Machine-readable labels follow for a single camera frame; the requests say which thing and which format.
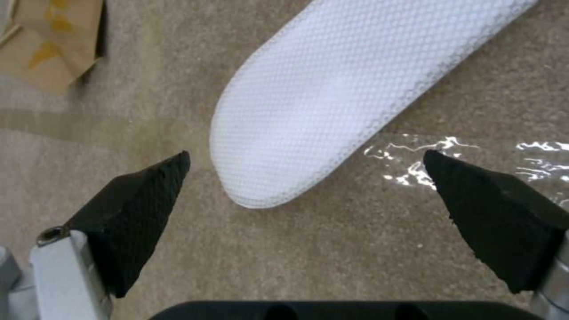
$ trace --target cardboard box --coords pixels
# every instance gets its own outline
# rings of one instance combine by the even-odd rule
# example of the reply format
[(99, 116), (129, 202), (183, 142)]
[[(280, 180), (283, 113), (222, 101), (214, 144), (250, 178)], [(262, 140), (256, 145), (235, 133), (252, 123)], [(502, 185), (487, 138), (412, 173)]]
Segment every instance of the cardboard box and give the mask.
[(0, 72), (60, 93), (96, 62), (102, 0), (12, 0)]

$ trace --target shoe insole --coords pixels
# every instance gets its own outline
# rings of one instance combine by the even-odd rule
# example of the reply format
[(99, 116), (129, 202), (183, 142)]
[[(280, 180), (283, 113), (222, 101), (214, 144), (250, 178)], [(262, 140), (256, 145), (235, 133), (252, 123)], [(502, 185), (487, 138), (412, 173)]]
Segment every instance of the shoe insole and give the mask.
[(537, 0), (315, 0), (255, 52), (218, 103), (227, 194), (302, 194)]

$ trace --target white mesh fabric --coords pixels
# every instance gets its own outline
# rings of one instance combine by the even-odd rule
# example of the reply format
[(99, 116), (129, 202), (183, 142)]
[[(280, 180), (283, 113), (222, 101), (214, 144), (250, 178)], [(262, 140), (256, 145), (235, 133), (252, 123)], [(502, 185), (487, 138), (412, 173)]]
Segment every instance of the white mesh fabric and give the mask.
[(308, 190), (537, 0), (316, 0), (221, 97), (211, 155), (228, 195)]

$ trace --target metal screw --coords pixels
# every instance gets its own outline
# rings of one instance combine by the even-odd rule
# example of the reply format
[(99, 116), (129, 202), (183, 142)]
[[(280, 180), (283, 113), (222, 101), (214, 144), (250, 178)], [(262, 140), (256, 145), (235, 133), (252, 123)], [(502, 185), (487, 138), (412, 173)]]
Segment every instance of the metal screw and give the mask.
[(44, 245), (52, 244), (68, 236), (69, 236), (68, 227), (65, 226), (53, 227), (40, 233), (36, 243), (38, 247), (43, 247)]

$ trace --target beige carpet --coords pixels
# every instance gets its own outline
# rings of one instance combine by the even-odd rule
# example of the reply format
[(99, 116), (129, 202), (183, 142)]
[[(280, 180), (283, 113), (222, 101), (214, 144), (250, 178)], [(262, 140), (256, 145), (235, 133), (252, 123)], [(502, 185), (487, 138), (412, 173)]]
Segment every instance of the beige carpet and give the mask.
[[(224, 194), (208, 150), (217, 99), (308, 2), (108, 0), (106, 56), (68, 92), (46, 96), (0, 77), (0, 243), (25, 264), (36, 235), (112, 177), (186, 149), (192, 169), (170, 223), (114, 319), (188, 300), (525, 305), (527, 294), (511, 296), (476, 261), (436, 193), (383, 179), (363, 149), (273, 210), (246, 210)], [(541, 0), (368, 146), (398, 137), (386, 133), (569, 142), (568, 84), (569, 2)], [(492, 152), (480, 155), (469, 160), (498, 166)], [(499, 158), (498, 167), (515, 170)]]

